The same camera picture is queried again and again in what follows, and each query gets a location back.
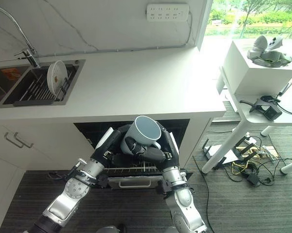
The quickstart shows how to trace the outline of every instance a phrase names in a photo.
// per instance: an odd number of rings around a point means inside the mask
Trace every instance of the window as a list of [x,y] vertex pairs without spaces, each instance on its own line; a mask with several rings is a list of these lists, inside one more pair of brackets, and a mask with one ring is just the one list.
[[220,64],[231,39],[249,48],[260,35],[283,36],[282,52],[292,56],[292,0],[214,0],[201,51]]

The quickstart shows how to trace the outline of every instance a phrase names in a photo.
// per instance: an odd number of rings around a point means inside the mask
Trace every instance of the dish rack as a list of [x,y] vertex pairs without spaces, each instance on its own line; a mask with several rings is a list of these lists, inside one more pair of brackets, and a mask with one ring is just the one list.
[[63,101],[73,77],[77,72],[77,67],[73,65],[67,66],[68,77],[65,77],[64,82],[60,86],[60,90],[56,96],[50,92],[48,87],[47,67],[42,69],[38,75],[33,70],[30,72],[32,72],[34,78],[23,94],[19,95],[20,98],[14,101],[14,106],[49,105],[53,104],[55,101]]

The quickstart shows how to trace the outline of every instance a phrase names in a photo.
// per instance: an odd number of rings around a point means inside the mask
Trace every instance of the white countertop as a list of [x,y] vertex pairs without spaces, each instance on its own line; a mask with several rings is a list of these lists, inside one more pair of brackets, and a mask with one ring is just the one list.
[[[223,115],[225,108],[209,82],[207,61],[197,48],[78,54],[40,58],[40,62],[85,59],[66,105],[0,109],[0,122],[97,122],[194,118]],[[26,61],[0,63],[0,67]]]

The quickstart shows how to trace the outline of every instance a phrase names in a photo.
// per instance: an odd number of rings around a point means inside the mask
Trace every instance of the white mug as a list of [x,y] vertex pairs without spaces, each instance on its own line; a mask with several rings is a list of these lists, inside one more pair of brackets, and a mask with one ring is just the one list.
[[156,142],[161,137],[161,129],[158,124],[147,116],[138,116],[135,118],[131,127],[126,132],[120,147],[124,154],[132,154],[128,148],[125,139],[131,137],[135,141],[144,146],[154,145],[158,149],[161,149],[160,144]]

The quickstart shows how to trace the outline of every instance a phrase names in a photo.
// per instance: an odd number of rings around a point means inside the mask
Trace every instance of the power strip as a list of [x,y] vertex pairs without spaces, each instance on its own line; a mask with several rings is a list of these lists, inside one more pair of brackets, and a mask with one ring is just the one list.
[[250,136],[249,132],[247,132],[245,136],[246,136],[246,137],[250,137],[249,140],[246,140],[246,139],[245,139],[245,142],[246,142],[248,145],[249,145],[249,144],[252,144],[252,143],[255,145],[255,144],[257,143],[257,141],[256,141],[253,137]]
[[189,15],[189,5],[153,3],[147,5],[147,20],[149,22],[185,22]]

